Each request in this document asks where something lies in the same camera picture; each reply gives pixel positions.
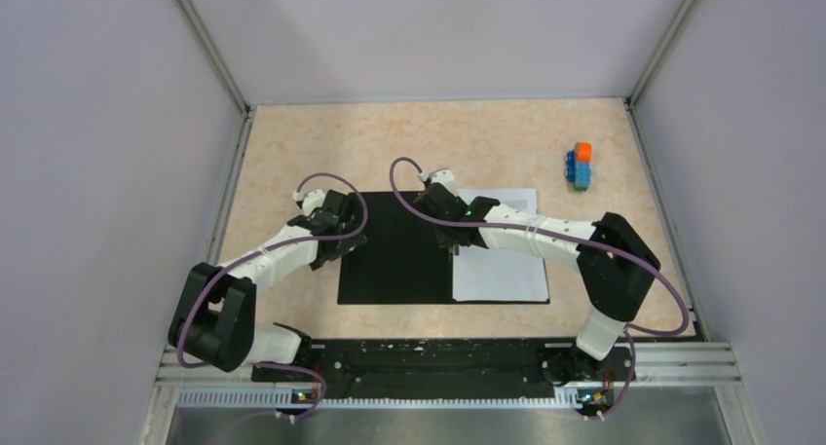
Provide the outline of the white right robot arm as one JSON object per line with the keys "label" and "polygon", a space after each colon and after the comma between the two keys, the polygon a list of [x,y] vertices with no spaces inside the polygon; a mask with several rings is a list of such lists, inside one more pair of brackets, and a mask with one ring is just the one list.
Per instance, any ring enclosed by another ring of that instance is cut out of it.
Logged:
{"label": "white right robot arm", "polygon": [[568,363],[585,379],[596,379],[610,367],[610,351],[638,315],[661,268],[629,222],[612,212],[596,221],[550,218],[494,198],[466,202],[435,182],[412,207],[430,219],[442,246],[514,251],[576,271],[590,309]]}

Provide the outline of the white printed paper stack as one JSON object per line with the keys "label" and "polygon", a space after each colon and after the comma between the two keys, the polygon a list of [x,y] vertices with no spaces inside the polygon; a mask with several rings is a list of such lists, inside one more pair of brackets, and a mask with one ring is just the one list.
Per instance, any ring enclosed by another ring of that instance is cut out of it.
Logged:
{"label": "white printed paper stack", "polygon": [[511,250],[459,247],[453,256],[452,300],[461,304],[547,304],[544,262]]}

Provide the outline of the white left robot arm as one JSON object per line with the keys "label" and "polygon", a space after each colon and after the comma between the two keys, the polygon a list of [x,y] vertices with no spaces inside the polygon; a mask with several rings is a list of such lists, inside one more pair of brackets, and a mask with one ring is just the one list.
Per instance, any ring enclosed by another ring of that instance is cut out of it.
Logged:
{"label": "white left robot arm", "polygon": [[364,245],[368,209],[359,192],[316,189],[296,197],[300,214],[273,237],[233,261],[190,270],[168,333],[181,366],[232,372],[273,362],[289,380],[309,374],[309,336],[257,321],[258,299],[293,272],[315,271]]}

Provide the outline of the teal folder black inside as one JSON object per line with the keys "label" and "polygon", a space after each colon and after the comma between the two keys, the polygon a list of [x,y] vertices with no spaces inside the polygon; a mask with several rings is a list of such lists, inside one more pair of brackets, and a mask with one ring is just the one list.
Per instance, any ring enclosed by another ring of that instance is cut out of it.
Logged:
{"label": "teal folder black inside", "polygon": [[449,305],[453,256],[391,192],[366,192],[367,243],[342,259],[340,305]]}

